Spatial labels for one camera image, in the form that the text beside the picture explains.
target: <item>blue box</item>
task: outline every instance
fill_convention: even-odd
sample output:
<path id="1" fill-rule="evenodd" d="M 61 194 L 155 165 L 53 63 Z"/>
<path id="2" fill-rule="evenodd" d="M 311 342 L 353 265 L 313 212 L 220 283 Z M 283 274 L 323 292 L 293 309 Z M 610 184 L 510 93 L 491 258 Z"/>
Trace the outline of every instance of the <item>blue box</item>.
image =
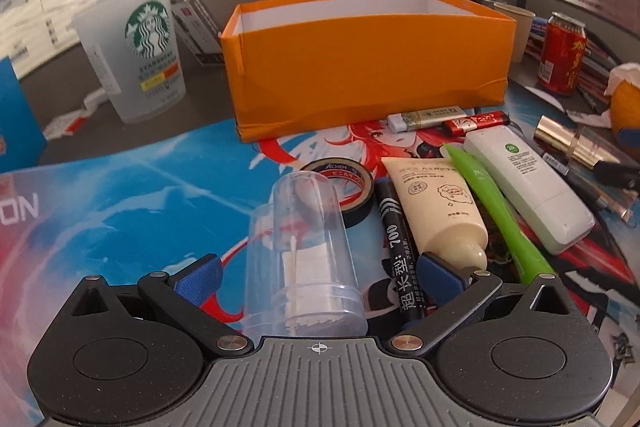
<path id="1" fill-rule="evenodd" d="M 36 166 L 46 145 L 11 61 L 0 60 L 0 172 Z"/>

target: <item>orange box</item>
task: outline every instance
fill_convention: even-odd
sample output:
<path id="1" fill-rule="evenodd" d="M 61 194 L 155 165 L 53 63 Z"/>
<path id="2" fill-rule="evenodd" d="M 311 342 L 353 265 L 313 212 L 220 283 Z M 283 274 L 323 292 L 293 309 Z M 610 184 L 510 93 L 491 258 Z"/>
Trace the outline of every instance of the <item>orange box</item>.
<path id="1" fill-rule="evenodd" d="M 222 33 L 242 141 L 504 101 L 516 23 L 468 0 L 266 0 Z"/>

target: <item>can top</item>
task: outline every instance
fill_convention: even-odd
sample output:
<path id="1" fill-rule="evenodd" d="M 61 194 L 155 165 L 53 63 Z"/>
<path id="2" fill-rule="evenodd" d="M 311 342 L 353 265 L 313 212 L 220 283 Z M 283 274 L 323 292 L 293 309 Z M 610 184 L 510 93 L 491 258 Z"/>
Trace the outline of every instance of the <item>can top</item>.
<path id="1" fill-rule="evenodd" d="M 586 26 L 584 24 L 584 22 L 580 22 L 578 19 L 574 19 L 573 17 L 569 17 L 568 15 L 565 15 L 564 13 L 551 12 L 551 15 L 553 17 L 557 17 L 557 18 L 563 20 L 564 22 L 568 22 L 569 24 L 578 26 L 578 28 L 584 28 Z"/>

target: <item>gray ribbed plate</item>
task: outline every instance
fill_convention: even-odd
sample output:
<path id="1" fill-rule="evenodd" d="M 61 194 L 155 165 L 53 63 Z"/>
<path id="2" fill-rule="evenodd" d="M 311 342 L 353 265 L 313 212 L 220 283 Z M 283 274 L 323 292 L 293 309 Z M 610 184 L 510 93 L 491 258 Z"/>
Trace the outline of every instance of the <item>gray ribbed plate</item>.
<path id="1" fill-rule="evenodd" d="M 460 407 L 418 360 L 373 339 L 267 339 L 216 362 L 193 396 L 138 427 L 497 427 Z M 591 417 L 576 427 L 597 427 Z M 43 427 L 63 427 L 56 421 Z"/>

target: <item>red soda can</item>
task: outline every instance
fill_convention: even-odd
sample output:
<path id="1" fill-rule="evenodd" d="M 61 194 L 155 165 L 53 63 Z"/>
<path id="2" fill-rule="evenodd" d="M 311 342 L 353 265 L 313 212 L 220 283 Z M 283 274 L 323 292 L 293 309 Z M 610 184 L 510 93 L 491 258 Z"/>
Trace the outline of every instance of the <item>red soda can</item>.
<path id="1" fill-rule="evenodd" d="M 587 34 L 584 23 L 553 12 L 546 25 L 538 81 L 545 89 L 569 95 L 578 84 Z"/>
<path id="2" fill-rule="evenodd" d="M 486 129 L 487 127 L 508 125 L 509 123 L 508 114 L 503 111 L 491 111 L 476 114 L 475 116 L 467 116 L 466 118 L 454 118 L 453 120 L 442 122 L 442 125 L 449 136 L 460 137 L 476 129 Z"/>

